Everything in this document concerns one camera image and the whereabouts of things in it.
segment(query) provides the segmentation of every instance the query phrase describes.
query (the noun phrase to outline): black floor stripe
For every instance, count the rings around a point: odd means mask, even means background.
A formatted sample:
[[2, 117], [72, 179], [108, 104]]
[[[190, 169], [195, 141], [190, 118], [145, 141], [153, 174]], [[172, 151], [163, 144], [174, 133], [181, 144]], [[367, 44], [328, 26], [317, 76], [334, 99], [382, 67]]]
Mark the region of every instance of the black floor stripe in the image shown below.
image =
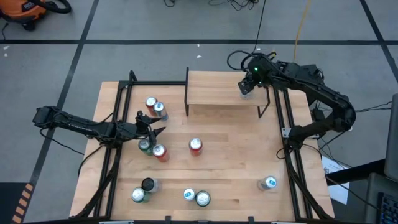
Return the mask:
[[[60, 97], [59, 97], [58, 103], [57, 103], [57, 107], [60, 109], [63, 108], [65, 99], [67, 98], [68, 90], [69, 90], [70, 84], [72, 82], [72, 78], [75, 74], [75, 70], [76, 70], [77, 64], [80, 59], [81, 51], [83, 50], [84, 41], [87, 38], [88, 31], [90, 29], [91, 23], [93, 22], [93, 18], [94, 18], [96, 8], [98, 6], [98, 2], [99, 2], [99, 0], [93, 1], [93, 5], [91, 6], [91, 10], [90, 10], [90, 13], [88, 15], [88, 18], [87, 18], [87, 21], [85, 24], [85, 28], [83, 29], [83, 33], [81, 34], [80, 41], [78, 43], [78, 47], [76, 49], [75, 55], [73, 56], [72, 64], [70, 65], [68, 75], [65, 79], [65, 83], [63, 84], [63, 88], [62, 88], [62, 91], [61, 91], [61, 94], [60, 94]], [[54, 135], [54, 131], [55, 131], [54, 129], [50, 129], [47, 132], [46, 136], [49, 138], [52, 138]], [[42, 171], [45, 158], [47, 157], [47, 153], [50, 148], [50, 143], [51, 143], [51, 140], [49, 140], [47, 138], [44, 139], [44, 143], [40, 150], [39, 157], [37, 158], [36, 165], [34, 167], [32, 176], [30, 178], [30, 182], [33, 183], [34, 185], [37, 185], [37, 181], [39, 180], [40, 173]]]
[[[293, 45], [294, 40], [258, 40], [258, 44]], [[80, 44], [81, 40], [0, 40], [0, 44]], [[83, 40], [91, 45], [255, 44], [255, 40]], [[398, 40], [385, 42], [398, 45]], [[379, 40], [299, 40], [299, 45], [381, 45]]]
[[79, 44], [80, 40], [0, 40], [0, 44]]
[[[293, 45], [294, 40], [258, 40], [258, 44]], [[156, 45], [156, 44], [255, 44], [255, 40], [86, 40], [85, 44]], [[379, 45], [377, 40], [300, 40], [299, 45]]]
[[365, 0], [361, 0], [361, 4], [362, 4], [362, 7], [363, 7], [363, 9], [365, 11], [366, 17], [368, 17], [368, 20], [369, 20], [369, 22], [370, 22], [370, 24], [372, 26], [373, 32], [376, 35], [378, 41], [380, 42], [381, 49], [383, 50], [384, 56], [386, 57], [387, 62], [390, 65], [391, 71], [394, 74], [394, 76], [395, 76], [395, 78], [396, 78], [396, 80], [398, 82], [398, 68], [397, 68], [395, 60], [392, 57], [392, 55], [391, 55], [391, 53], [390, 53], [390, 51], [388, 49], [388, 46], [387, 46], [387, 44], [395, 45], [393, 43], [396, 43], [397, 41], [388, 41], [388, 42], [384, 41], [384, 38], [381, 35], [381, 32], [380, 32], [380, 30], [379, 30], [379, 28], [378, 28], [378, 26], [376, 24], [376, 21], [374, 20], [374, 18], [372, 16], [372, 13], [371, 13], [371, 11], [369, 9], [368, 4], [366, 3]]

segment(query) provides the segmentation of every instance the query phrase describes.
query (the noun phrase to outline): yellow cable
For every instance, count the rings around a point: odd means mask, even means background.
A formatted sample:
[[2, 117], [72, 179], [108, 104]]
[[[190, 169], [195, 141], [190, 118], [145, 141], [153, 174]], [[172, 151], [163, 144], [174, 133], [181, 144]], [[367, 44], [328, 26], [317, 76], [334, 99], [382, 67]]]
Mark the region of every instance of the yellow cable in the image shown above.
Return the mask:
[[303, 17], [301, 18], [300, 26], [298, 27], [298, 32], [297, 32], [297, 35], [296, 35], [296, 41], [294, 42], [293, 62], [295, 62], [295, 60], [296, 60], [297, 42], [299, 41], [299, 36], [300, 36], [300, 33], [301, 33], [301, 28], [303, 27], [304, 19], [305, 19], [305, 16], [307, 15], [308, 9], [310, 8], [310, 5], [311, 5], [311, 0], [308, 0], [308, 1], [307, 1], [307, 5], [305, 6], [305, 10], [304, 10], [304, 13], [303, 13]]

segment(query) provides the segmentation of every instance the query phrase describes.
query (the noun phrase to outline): white paper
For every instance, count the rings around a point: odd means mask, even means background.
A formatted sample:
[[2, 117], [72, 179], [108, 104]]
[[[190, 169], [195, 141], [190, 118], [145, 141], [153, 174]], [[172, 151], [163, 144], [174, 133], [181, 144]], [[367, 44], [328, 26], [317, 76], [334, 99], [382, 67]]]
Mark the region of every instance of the white paper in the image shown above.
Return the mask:
[[[330, 174], [332, 172], [347, 169], [347, 167], [339, 165], [337, 162], [325, 156], [322, 156], [322, 165], [325, 174]], [[342, 185], [345, 186], [346, 188], [349, 188], [349, 182]], [[329, 186], [329, 194], [333, 200], [336, 200], [344, 205], [347, 205], [348, 190], [340, 187], [339, 185], [333, 185]]]

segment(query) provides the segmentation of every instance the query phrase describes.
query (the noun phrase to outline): orange striped tape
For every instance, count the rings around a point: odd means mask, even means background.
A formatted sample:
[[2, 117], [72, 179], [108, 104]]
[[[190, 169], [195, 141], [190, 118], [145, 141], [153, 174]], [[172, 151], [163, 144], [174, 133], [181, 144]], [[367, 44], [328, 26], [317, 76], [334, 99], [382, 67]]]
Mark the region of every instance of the orange striped tape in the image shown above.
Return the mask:
[[25, 189], [21, 193], [19, 204], [15, 209], [15, 214], [12, 217], [11, 223], [22, 223], [25, 218], [26, 210], [29, 205], [30, 199], [32, 198], [34, 186], [32, 184], [26, 184]]

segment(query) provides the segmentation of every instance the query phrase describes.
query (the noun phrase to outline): green soda can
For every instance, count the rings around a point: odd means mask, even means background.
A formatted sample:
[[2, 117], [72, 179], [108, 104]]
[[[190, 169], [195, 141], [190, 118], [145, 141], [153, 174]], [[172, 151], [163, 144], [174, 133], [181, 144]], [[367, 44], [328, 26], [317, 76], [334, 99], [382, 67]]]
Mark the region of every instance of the green soda can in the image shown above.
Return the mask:
[[207, 191], [199, 191], [195, 199], [197, 204], [201, 207], [206, 207], [208, 204], [210, 204], [210, 194]]
[[145, 192], [144, 189], [136, 187], [131, 193], [131, 199], [136, 203], [147, 203], [150, 199], [150, 192]]
[[138, 148], [145, 153], [147, 156], [153, 156], [154, 153], [152, 152], [152, 146], [148, 139], [141, 139], [138, 142]]

